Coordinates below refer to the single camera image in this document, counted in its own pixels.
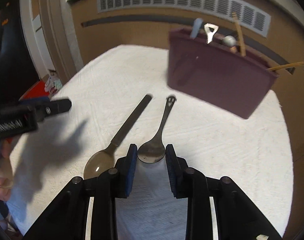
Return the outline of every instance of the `wooden chopstick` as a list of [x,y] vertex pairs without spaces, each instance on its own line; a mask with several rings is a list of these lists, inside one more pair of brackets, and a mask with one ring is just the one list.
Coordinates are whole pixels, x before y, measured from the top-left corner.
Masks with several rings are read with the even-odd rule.
[[269,71],[275,71],[275,70],[290,68],[290,67],[300,67],[300,66],[303,66],[303,65],[304,65],[304,62],[300,61],[300,62],[296,62],[296,63],[290,63],[290,64],[271,67],[271,68],[268,68],[268,70]]
[[237,35],[239,37],[241,56],[245,57],[246,53],[245,53],[245,44],[244,44],[244,40],[243,40],[243,34],[242,34],[241,26],[239,24],[239,19],[235,12],[232,13],[232,18],[234,19]]

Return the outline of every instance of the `metal teaspoon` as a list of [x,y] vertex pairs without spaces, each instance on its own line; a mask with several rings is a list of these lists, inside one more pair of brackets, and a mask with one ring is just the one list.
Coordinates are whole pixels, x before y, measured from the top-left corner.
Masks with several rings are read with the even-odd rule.
[[162,142],[162,132],[175,101],[175,96],[167,97],[162,121],[158,131],[151,140],[142,144],[138,149],[137,156],[142,162],[156,163],[164,157],[165,147]]

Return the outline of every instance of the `maroon container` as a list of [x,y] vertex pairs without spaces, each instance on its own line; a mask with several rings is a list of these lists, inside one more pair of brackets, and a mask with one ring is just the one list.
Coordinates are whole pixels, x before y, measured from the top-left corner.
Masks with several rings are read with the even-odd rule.
[[218,39],[207,44],[205,34],[194,40],[190,34],[191,29],[170,31],[168,86],[248,119],[277,73],[249,51],[242,57]]

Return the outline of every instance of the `blue gripper pad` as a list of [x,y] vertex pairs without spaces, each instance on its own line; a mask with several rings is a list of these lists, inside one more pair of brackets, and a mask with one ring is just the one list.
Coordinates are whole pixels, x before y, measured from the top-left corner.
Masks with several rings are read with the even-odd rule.
[[124,163],[126,167],[129,167],[125,179],[125,194],[127,197],[130,195],[132,191],[135,168],[136,168],[136,160],[137,160],[137,146],[135,144],[131,144],[128,149]]

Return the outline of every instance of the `white towel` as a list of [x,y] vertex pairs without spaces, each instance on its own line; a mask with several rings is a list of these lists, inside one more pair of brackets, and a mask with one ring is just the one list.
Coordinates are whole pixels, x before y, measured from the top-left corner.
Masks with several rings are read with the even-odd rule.
[[[147,93],[154,98],[137,120],[115,159],[156,133],[166,97],[177,101],[163,132],[177,156],[204,175],[231,177],[283,235],[291,208],[293,172],[287,127],[273,91],[243,120],[166,85],[168,51],[119,46],[75,75],[56,98],[69,97],[72,109],[45,120],[39,131],[22,136],[11,160],[16,170],[9,201],[25,233],[87,160],[110,140]],[[173,197],[164,160],[138,161],[132,193],[117,200],[120,239],[184,239],[185,199]]]

